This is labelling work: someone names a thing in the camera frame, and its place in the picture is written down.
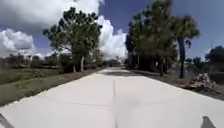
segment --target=road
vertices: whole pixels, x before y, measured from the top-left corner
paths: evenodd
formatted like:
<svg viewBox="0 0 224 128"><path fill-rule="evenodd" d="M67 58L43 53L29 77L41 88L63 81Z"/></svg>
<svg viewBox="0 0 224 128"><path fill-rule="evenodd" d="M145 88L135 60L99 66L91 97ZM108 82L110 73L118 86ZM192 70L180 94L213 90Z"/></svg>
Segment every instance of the road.
<svg viewBox="0 0 224 128"><path fill-rule="evenodd" d="M120 69L60 85L0 113L15 128L224 127L223 101Z"/></svg>

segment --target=debris pile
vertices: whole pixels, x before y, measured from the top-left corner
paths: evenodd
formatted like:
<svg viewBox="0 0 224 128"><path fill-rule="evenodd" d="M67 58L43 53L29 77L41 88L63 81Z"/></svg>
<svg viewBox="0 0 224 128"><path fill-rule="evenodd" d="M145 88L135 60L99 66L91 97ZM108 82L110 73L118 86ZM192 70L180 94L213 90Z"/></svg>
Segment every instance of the debris pile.
<svg viewBox="0 0 224 128"><path fill-rule="evenodd" d="M213 82L208 73L199 74L195 79L193 79L188 86L187 89L192 89L196 91L206 90L206 89L214 89L216 83Z"/></svg>

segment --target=grass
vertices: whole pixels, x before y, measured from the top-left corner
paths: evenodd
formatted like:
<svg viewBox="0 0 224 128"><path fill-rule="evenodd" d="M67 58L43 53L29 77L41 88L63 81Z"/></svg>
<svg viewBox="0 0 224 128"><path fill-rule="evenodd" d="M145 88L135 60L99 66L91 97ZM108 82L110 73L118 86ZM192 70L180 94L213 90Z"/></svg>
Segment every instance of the grass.
<svg viewBox="0 0 224 128"><path fill-rule="evenodd" d="M190 79L179 79L175 75L172 74L164 74L163 77L160 77L158 73L152 73L148 71L139 71L139 70L131 70L136 74L141 74L145 77L149 77L164 83L168 83L169 85L173 85L182 89L186 89L183 85L189 85ZM198 94L206 95L215 99L219 99L224 101L224 86L223 85L216 85L214 89L206 89L206 90L190 90Z"/></svg>
<svg viewBox="0 0 224 128"><path fill-rule="evenodd" d="M15 83L0 85L0 106L13 101L18 101L25 97L34 96L52 87L79 79L89 75L96 70L87 70L71 74L63 74L46 78L35 78L30 80L18 81Z"/></svg>
<svg viewBox="0 0 224 128"><path fill-rule="evenodd" d="M58 75L56 69L0 69L0 86L21 80Z"/></svg>

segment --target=cloud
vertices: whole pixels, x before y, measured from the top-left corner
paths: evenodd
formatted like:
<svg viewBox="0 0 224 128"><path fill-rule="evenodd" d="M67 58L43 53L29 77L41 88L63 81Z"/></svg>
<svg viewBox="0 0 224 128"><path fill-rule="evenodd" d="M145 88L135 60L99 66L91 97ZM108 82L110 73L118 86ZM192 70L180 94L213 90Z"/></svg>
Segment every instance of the cloud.
<svg viewBox="0 0 224 128"><path fill-rule="evenodd" d="M86 13L98 14L101 4L105 4L104 0L0 0L0 27L40 34L43 28L57 23L63 11L71 6ZM103 25L100 49L106 58L125 57L126 34L121 29L115 31L110 20L104 16L99 17L98 23ZM37 54L32 36L14 30L1 32L0 56L18 51ZM38 55L44 56L45 53L39 52Z"/></svg>
<svg viewBox="0 0 224 128"><path fill-rule="evenodd" d="M103 0L0 0L0 25L19 30L40 31L58 22L71 6L98 14Z"/></svg>
<svg viewBox="0 0 224 128"><path fill-rule="evenodd" d="M33 37L23 32L15 32L12 29L6 29L0 32L0 57L9 54L33 54L35 46Z"/></svg>
<svg viewBox="0 0 224 128"><path fill-rule="evenodd" d="M104 16L100 16L98 23L103 26L100 35L100 50L104 53L106 59L124 58L126 54L125 40L126 33L119 29L114 34L114 27L110 20L105 20Z"/></svg>

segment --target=sky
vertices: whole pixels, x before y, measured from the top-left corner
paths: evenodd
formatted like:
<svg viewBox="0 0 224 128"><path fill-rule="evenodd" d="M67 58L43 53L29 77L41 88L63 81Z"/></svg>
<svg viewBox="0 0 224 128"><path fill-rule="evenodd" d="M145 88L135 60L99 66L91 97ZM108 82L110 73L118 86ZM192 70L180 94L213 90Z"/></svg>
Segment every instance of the sky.
<svg viewBox="0 0 224 128"><path fill-rule="evenodd" d="M106 58L125 57L124 46L128 23L152 0L0 0L0 57L21 52L46 56L52 53L42 30L56 24L62 12L76 7L99 15L103 25L100 50ZM173 15L191 15L200 36L192 40L188 57L204 55L224 44L223 0L173 0Z"/></svg>

